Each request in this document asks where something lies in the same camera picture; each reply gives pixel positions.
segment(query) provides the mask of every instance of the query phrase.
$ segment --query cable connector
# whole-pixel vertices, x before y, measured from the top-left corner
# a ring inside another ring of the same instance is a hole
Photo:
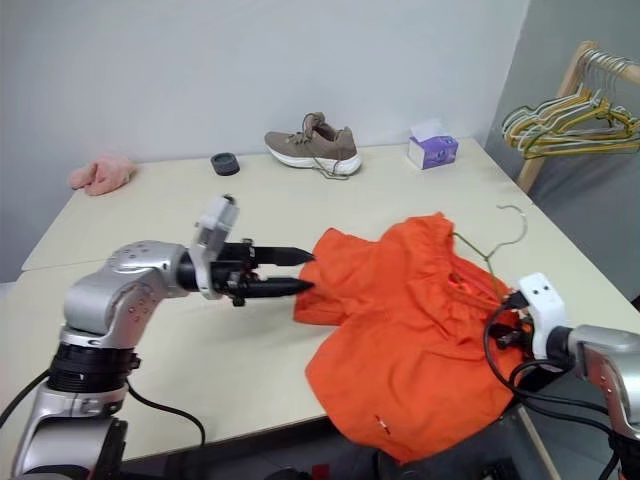
[[[513,292],[507,297],[504,305],[508,309],[522,310],[529,306],[529,302],[520,290]]]

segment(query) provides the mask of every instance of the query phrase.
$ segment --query wire hanger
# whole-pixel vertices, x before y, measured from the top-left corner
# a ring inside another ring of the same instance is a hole
[[[478,247],[476,247],[473,243],[471,243],[469,240],[467,240],[460,233],[453,232],[453,235],[455,237],[458,237],[460,240],[462,240],[474,252],[476,252],[478,255],[480,255],[482,257],[482,260],[484,260],[484,262],[487,264],[487,269],[489,270],[489,275],[491,275],[491,283],[493,284],[493,290],[496,293],[496,297],[498,298],[499,301],[502,301],[502,296],[506,292],[502,292],[501,293],[500,289],[498,288],[498,281],[496,279],[495,274],[493,273],[493,267],[491,265],[491,258],[496,253],[498,253],[498,250],[500,250],[502,247],[506,247],[507,245],[515,245],[516,243],[521,242],[524,239],[524,237],[526,237],[527,233],[529,232],[529,221],[527,220],[527,215],[522,211],[522,209],[520,207],[516,207],[515,205],[496,205],[496,208],[498,208],[500,210],[505,210],[505,209],[511,208],[511,209],[515,210],[516,212],[518,212],[520,214],[520,220],[522,221],[522,230],[520,231],[520,234],[518,235],[518,237],[516,237],[514,240],[509,240],[508,242],[500,242],[495,247],[493,247],[493,249],[488,254],[485,254],[485,253],[482,252],[482,250],[480,250]]]

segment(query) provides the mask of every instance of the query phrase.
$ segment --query clothing rack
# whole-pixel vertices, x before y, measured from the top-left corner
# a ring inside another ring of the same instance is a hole
[[[578,46],[578,49],[573,54],[571,62],[569,62],[569,66],[564,74],[564,78],[562,79],[556,98],[571,95],[577,90],[582,73],[580,68],[580,59],[588,50],[598,49],[599,46],[598,42],[593,41],[582,42],[580,46]],[[602,62],[594,62],[594,65],[602,69],[610,70],[610,68],[607,68],[607,66]],[[622,72],[620,72],[618,78],[640,85],[640,65],[628,65]],[[525,193],[529,193],[529,190],[536,181],[536,178],[538,178],[538,174],[540,173],[545,160],[546,159],[544,157],[532,158],[530,160],[526,160],[524,165],[522,165],[517,184]]]

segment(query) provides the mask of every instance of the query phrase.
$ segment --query white shoe sole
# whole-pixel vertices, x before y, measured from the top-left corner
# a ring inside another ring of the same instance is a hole
[[[313,168],[317,166],[316,160],[327,170],[333,172],[333,168],[335,167],[335,173],[339,175],[351,175],[360,168],[362,165],[362,159],[360,158],[360,154],[356,153],[353,157],[348,158],[346,160],[330,160],[328,158],[318,158],[314,159],[312,157],[290,157],[288,155],[283,155],[279,152],[276,152],[271,147],[267,145],[267,148],[271,152],[271,154],[280,160],[285,165],[289,165],[290,167],[295,168]]]

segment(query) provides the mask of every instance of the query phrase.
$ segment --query orange shirt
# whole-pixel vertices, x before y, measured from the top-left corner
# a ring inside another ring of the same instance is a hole
[[[378,242],[330,229],[300,274],[316,286],[298,295],[295,319],[340,326],[307,366],[311,388],[347,438],[402,463],[473,435],[511,399],[482,347],[498,307],[491,277],[454,254],[452,233],[440,213]],[[516,349],[494,355],[507,375],[522,360]]]

